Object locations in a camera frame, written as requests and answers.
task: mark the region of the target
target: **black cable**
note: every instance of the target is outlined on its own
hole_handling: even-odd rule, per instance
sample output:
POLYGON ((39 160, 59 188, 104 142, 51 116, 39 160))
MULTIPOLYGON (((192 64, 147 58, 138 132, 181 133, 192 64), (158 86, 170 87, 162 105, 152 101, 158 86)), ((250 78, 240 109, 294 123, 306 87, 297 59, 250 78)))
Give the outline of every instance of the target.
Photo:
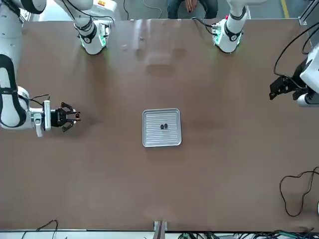
POLYGON ((87 16, 90 16, 90 17, 96 17, 96 18, 99 18, 99 17, 101 17, 101 18, 108 17, 108 18, 110 18, 110 19, 112 20, 113 24, 115 23, 115 22, 114 22, 114 19, 113 19, 111 16, 94 16, 94 15, 88 14, 88 13, 86 13, 86 12, 84 12, 84 11, 78 9, 73 3, 70 2, 70 0, 66 0, 66 1, 67 1, 72 7, 74 7, 77 11, 79 11, 80 13, 82 13, 82 14, 84 14, 84 15, 87 15, 87 16))
POLYGON ((311 190, 311 188, 312 188, 312 186, 313 186, 314 175, 315 175, 315 174, 319 175, 319 173, 316 172, 317 168, 319 168, 319 167, 314 168, 313 171, 305 171, 305 172, 302 172, 302 173, 300 173, 298 176, 287 175, 287 176, 283 177, 282 180, 280 181, 280 183, 279 183, 280 195, 281 195, 281 197, 282 197, 283 200, 284 200, 286 213, 287 213, 290 217, 297 217, 297 216, 299 216, 300 213, 302 212, 302 210, 303 210, 303 208, 304 208, 304 198, 305 198, 305 195, 307 195, 307 194, 310 192, 310 190, 311 190), (288 210, 287 210, 287 202, 286 202, 286 199, 285 199, 284 194, 283 194, 283 192, 282 192, 282 182, 284 181, 285 178, 300 178, 301 176, 303 176, 303 175, 306 174, 306 173, 311 173, 309 187, 308 187, 307 191, 305 191, 305 192, 303 193, 301 206, 300 206, 300 209, 299 209, 299 211, 297 212, 297 214, 290 214, 290 213, 288 212, 288 210))
MULTIPOLYGON (((47 224, 45 224, 45 225, 43 225, 43 226, 37 228, 35 231, 38 232, 38 231, 42 230, 43 228, 47 227, 48 225, 50 225, 50 224, 53 223, 53 222, 55 222, 55 229, 54 229, 54 232, 53 232, 53 235, 52 235, 52 239, 54 239, 54 235, 55 235, 55 233, 58 231, 58 226, 59 226, 58 220, 56 220, 56 219, 53 219, 53 220, 49 221, 47 224)), ((31 231, 25 231, 25 232, 23 233, 21 239, 23 239, 24 236, 25 236, 25 234, 27 234, 27 233, 29 233, 29 232, 31 232, 31 231)))
POLYGON ((197 235, 197 238, 198 238, 198 236, 199 236, 201 239, 204 239, 204 238, 203 238, 203 236, 202 236, 201 234, 196 233, 196 235, 197 235))
POLYGON ((288 45, 283 49, 283 51, 280 53, 278 59, 276 60, 275 66, 274 66, 274 74, 277 76, 282 76, 282 77, 286 77, 289 80, 291 80, 298 88, 303 89, 301 86, 299 86, 290 76, 285 75, 285 74, 280 74, 277 72, 276 68, 277 68, 277 64, 280 60, 280 58, 282 57, 282 55, 284 54, 284 52, 287 50, 288 47, 290 47, 291 44, 294 43, 294 41, 296 41, 299 37, 301 37, 302 35, 304 35, 307 31, 309 31, 310 29, 314 28, 315 26, 317 26, 319 24, 319 22, 315 23, 314 25, 310 26, 309 28, 307 28, 306 30, 304 30, 302 33, 300 33, 298 36, 296 36, 291 42, 288 43, 288 45))
POLYGON ((302 48, 302 50, 301 50, 301 52, 302 52, 304 55, 308 55, 308 54, 309 54, 309 52, 305 52, 305 47, 306 47, 308 41, 310 40, 310 38, 312 38, 312 36, 313 36, 318 30, 319 30, 319 27, 318 27, 316 30, 314 30, 313 33, 311 33, 311 34, 309 35, 309 37, 307 38, 307 40, 305 41, 305 43, 304 43, 304 45, 303 45, 303 48, 302 48))
POLYGON ((197 17, 192 17, 191 18, 192 20, 197 20, 197 21, 199 21, 201 24, 203 24, 203 25, 205 25, 205 26, 208 26, 208 27, 212 27, 211 25, 209 25, 209 24, 207 24, 206 22, 204 22, 204 20, 202 20, 202 19, 199 19, 199 18, 197 18, 197 17))
POLYGON ((197 21, 199 21, 201 24, 203 24, 203 25, 205 26, 205 29, 206 29, 206 31, 208 31, 209 34, 215 35, 214 33, 212 33, 212 32, 208 29, 208 27, 212 28, 212 27, 213 27, 212 25, 207 24, 206 22, 204 22, 204 20, 199 19, 199 18, 197 18, 197 17, 192 17, 191 19, 192 19, 192 20, 197 20, 197 21))
POLYGON ((66 3, 64 2, 64 0, 62 0, 63 4, 65 5, 66 9, 68 9, 70 15, 72 16, 72 18, 75 20, 75 17, 73 16, 73 14, 71 13, 69 7, 66 5, 66 3))
POLYGON ((49 100, 50 97, 51 97, 50 94, 44 94, 44 95, 39 95, 39 96, 32 97, 30 100, 34 100, 34 99, 36 99, 36 98, 41 98, 41 97, 44 97, 44 96, 48 96, 48 100, 49 100))
POLYGON ((125 0, 123 1, 123 8, 124 8, 124 11, 126 12, 126 14, 128 15, 128 20, 129 20, 129 12, 126 10, 126 7, 125 7, 125 0))
POLYGON ((39 101, 35 100, 35 99, 36 99, 36 98, 40 98, 40 97, 44 97, 44 96, 48 96, 48 99, 47 99, 47 100, 50 100, 50 97, 51 97, 50 94, 44 94, 44 95, 35 96, 35 97, 32 97, 31 99, 27 99, 27 100, 36 102, 37 104, 39 104, 39 105, 41 105, 41 106, 43 107, 43 104, 40 103, 39 101))
POLYGON ((41 105, 41 106, 43 107, 43 104, 42 104, 42 103, 40 103, 39 101, 31 100, 31 99, 30 99, 30 101, 36 102, 37 104, 39 104, 39 105, 41 105))
POLYGON ((240 238, 240 239, 245 239, 245 238, 248 237, 249 235, 251 235, 251 233, 247 233, 245 236, 243 236, 243 237, 240 238))

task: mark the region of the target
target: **brown table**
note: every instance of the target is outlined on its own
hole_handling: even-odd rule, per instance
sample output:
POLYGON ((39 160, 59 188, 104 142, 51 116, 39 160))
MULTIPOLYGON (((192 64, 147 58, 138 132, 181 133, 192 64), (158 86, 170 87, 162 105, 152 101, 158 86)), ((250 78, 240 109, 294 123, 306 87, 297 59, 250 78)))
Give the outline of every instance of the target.
MULTIPOLYGON (((269 100, 273 65, 300 32, 293 20, 250 20, 233 54, 192 20, 118 22, 90 56, 70 22, 27 23, 18 82, 82 112, 63 134, 1 131, 0 228, 299 231, 315 227, 318 180, 304 212, 284 211, 279 181, 318 166, 317 109, 269 100), (182 144, 144 148, 142 112, 179 108, 182 144)), ((279 70, 303 60, 298 40, 279 70)), ((289 210, 306 178, 287 180, 289 210)))

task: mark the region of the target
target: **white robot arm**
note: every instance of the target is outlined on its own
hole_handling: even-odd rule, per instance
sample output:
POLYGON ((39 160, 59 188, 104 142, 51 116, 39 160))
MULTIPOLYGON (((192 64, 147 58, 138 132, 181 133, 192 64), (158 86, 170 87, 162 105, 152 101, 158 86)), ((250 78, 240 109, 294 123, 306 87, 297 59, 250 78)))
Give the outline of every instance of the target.
POLYGON ((80 120, 80 113, 65 103, 52 110, 50 100, 46 100, 40 108, 31 108, 28 92, 16 84, 22 41, 19 8, 39 14, 45 6, 46 0, 0 0, 0 125, 7 129, 35 128, 38 136, 42 130, 70 123, 62 128, 67 131, 80 120))
POLYGON ((222 19, 213 26, 213 41, 221 51, 233 52, 239 44, 242 30, 247 19, 248 5, 259 5, 266 0, 227 0, 230 13, 227 19, 222 19))
POLYGON ((107 37, 111 29, 111 22, 98 23, 86 13, 93 6, 93 0, 54 0, 73 20, 74 27, 86 52, 90 55, 100 53, 106 47, 107 37))
POLYGON ((279 76, 271 85, 269 98, 293 93, 293 99, 302 107, 319 107, 319 44, 313 48, 292 77, 279 76))
MULTIPOLYGON (((212 26, 214 44, 225 53, 233 52, 240 42, 242 29, 247 19, 246 6, 262 4, 265 1, 227 0, 230 5, 228 18, 212 26)), ((299 106, 319 107, 319 44, 297 66, 292 77, 277 75, 279 75, 278 79, 270 85, 270 100, 273 100, 277 95, 294 92, 293 99, 297 100, 299 106)))

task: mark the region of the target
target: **silver tray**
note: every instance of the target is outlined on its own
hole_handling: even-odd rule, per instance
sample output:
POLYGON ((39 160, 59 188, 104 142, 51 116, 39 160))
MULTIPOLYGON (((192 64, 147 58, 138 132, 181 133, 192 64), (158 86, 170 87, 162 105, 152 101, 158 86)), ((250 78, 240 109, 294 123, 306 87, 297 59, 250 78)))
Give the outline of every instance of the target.
POLYGON ((177 146, 181 143, 178 109, 156 109, 143 112, 144 147, 177 146))

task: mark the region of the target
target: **dark pants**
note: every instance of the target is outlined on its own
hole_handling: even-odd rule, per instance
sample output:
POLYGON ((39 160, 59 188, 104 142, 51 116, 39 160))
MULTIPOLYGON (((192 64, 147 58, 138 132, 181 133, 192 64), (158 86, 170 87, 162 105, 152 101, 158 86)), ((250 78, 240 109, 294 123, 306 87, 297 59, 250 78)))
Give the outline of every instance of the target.
MULTIPOLYGON (((168 0, 167 12, 169 19, 178 19, 177 11, 179 5, 184 0, 168 0)), ((205 18, 211 19, 217 16, 218 2, 217 0, 198 0, 203 5, 206 15, 205 18)))

